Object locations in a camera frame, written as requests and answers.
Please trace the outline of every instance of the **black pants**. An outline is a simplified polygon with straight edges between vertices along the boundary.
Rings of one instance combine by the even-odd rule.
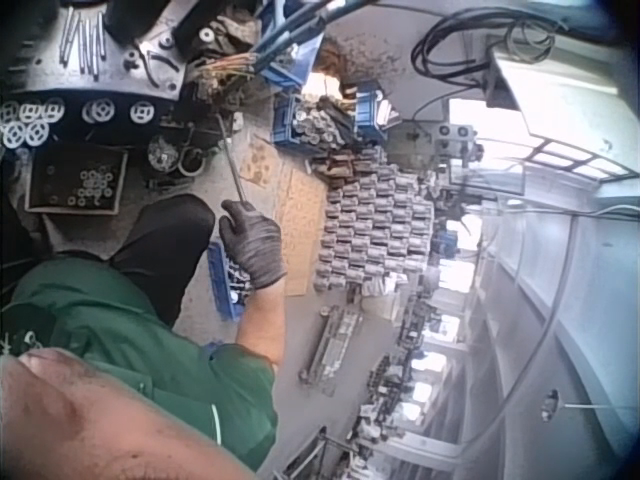
[[[138,286],[149,297],[160,319],[173,327],[214,225],[211,209],[193,195],[160,200],[142,209],[124,245],[108,262]],[[3,306],[22,276],[37,263],[28,232],[3,196]]]

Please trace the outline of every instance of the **stacked metal parts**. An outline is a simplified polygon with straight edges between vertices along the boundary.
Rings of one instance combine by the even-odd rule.
[[[415,174],[386,163],[380,147],[352,161],[353,176],[332,179],[314,287],[362,285],[387,274],[420,273],[427,265],[433,203],[418,195]]]
[[[331,102],[297,103],[292,126],[301,143],[323,151],[336,151],[354,141],[353,119]]]

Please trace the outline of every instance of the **black glove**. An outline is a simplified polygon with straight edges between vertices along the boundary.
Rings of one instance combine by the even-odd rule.
[[[229,217],[220,219],[220,237],[231,260],[246,271],[253,288],[273,285],[287,272],[282,260],[282,236],[278,224],[249,202],[222,202]]]

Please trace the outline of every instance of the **person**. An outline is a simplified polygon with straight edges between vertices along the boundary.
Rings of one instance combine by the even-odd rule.
[[[277,426],[281,234],[249,203],[222,207],[222,242],[254,293],[236,342],[211,357],[172,332],[214,229],[202,200],[144,207],[106,261],[37,263],[3,199],[1,478],[253,478]]]

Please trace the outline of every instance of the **green shirt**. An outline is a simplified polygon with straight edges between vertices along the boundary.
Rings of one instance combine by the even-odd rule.
[[[213,359],[174,334],[147,297],[107,265],[78,258],[45,262],[18,285],[2,315],[12,354],[43,346],[71,351],[122,380],[257,470],[275,442],[277,415],[268,363],[239,345]]]

